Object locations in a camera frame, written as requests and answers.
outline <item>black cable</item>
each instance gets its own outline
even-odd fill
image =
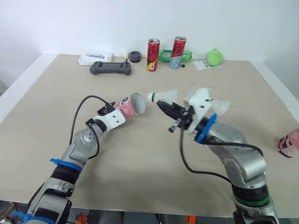
[[[75,112],[75,116],[74,116],[73,123],[72,123],[72,126],[71,126],[71,136],[70,136],[70,142],[69,142],[69,145],[71,144],[72,139],[73,139],[74,127],[75,127],[75,122],[76,122],[76,118],[77,118],[78,112],[79,112],[79,110],[80,110],[82,104],[83,104],[88,98],[97,98],[97,99],[103,101],[106,105],[108,104],[108,102],[105,101],[105,100],[103,100],[101,97],[94,96],[94,95],[87,96],[87,97],[85,97],[85,98],[81,101],[81,103],[79,104],[79,106],[78,106],[78,108],[77,108],[77,110],[76,110],[76,112]]]
[[[90,128],[90,130],[93,132],[93,134],[94,134],[94,136],[95,136],[95,139],[96,139],[96,141],[97,141],[97,152],[95,153],[95,155],[93,155],[93,156],[91,156],[91,157],[88,158],[88,159],[90,160],[90,159],[96,157],[96,156],[99,154],[99,151],[100,151],[100,143],[99,143],[98,136],[97,136],[97,134],[96,134],[96,132],[95,132],[93,126],[90,125],[90,124],[87,124],[87,126],[88,126],[88,127]]]
[[[181,157],[182,157],[182,160],[183,160],[183,163],[185,165],[185,167],[187,168],[187,170],[189,170],[191,173],[194,173],[194,174],[208,174],[208,175],[214,175],[214,176],[217,176],[217,177],[220,177],[224,180],[226,180],[227,182],[231,183],[231,181],[225,177],[225,176],[222,176],[221,174],[218,174],[218,173],[214,173],[214,172],[209,172],[209,171],[200,171],[200,170],[193,170],[189,167],[186,159],[185,159],[185,156],[184,156],[184,149],[183,149],[183,138],[184,138],[184,129],[185,127],[185,121],[183,120],[182,121],[182,127],[181,127],[181,135],[180,135],[180,145],[179,145],[179,148],[180,148],[180,153],[181,153]]]
[[[236,142],[205,142],[205,145],[214,145],[214,146],[241,146],[241,147],[247,147],[247,148],[252,148],[258,151],[262,156],[263,152],[259,147],[253,146],[253,145],[248,145],[248,144],[243,144],[243,143],[236,143]]]
[[[17,203],[16,203],[16,202],[13,202],[13,203],[14,203],[14,206],[15,206],[15,211],[16,211],[16,212],[18,212]],[[15,219],[15,220],[16,220],[17,222],[19,222],[19,221],[21,221],[21,220],[23,219],[22,217],[21,217],[21,218],[18,218],[18,216],[17,216],[17,215],[15,215],[15,217],[16,217],[16,219]]]

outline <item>blue ring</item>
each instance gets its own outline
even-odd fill
[[[55,224],[51,219],[48,219],[48,218],[44,218],[44,217],[30,217],[29,220],[41,220],[41,221],[44,221],[44,222],[47,222],[49,224]]]
[[[79,171],[81,173],[82,171],[82,168],[76,164],[73,164],[71,162],[66,162],[66,161],[60,161],[60,159],[54,159],[54,158],[51,158],[50,159],[50,162],[53,162],[57,165],[63,165],[63,166],[67,166],[67,167],[71,167],[73,169],[76,169],[77,171]]]
[[[209,119],[207,125],[205,126],[204,130],[202,130],[201,134],[200,134],[200,135],[198,136],[198,138],[196,139],[196,142],[197,142],[197,143],[201,143],[201,141],[205,138],[205,136],[206,136],[206,134],[209,132],[209,130],[210,130],[212,124],[217,120],[217,117],[218,117],[218,115],[217,115],[216,113],[213,114],[213,115],[210,117],[210,119]]]

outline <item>game controller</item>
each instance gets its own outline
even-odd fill
[[[128,76],[131,74],[131,64],[129,62],[95,62],[89,70],[94,75],[98,73],[121,73]]]

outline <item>soda can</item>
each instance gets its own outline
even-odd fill
[[[278,139],[275,147],[286,158],[299,155],[299,128]]]
[[[148,43],[148,71],[156,71],[158,64],[160,41],[158,39],[149,39]]]
[[[179,64],[181,63],[184,48],[186,44],[186,38],[182,36],[177,36],[174,39],[171,59],[169,63],[169,67],[171,69],[177,69],[179,67]]]

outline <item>white box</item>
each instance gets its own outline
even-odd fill
[[[81,54],[78,62],[79,65],[92,65],[94,62],[111,62],[111,53],[84,53]]]

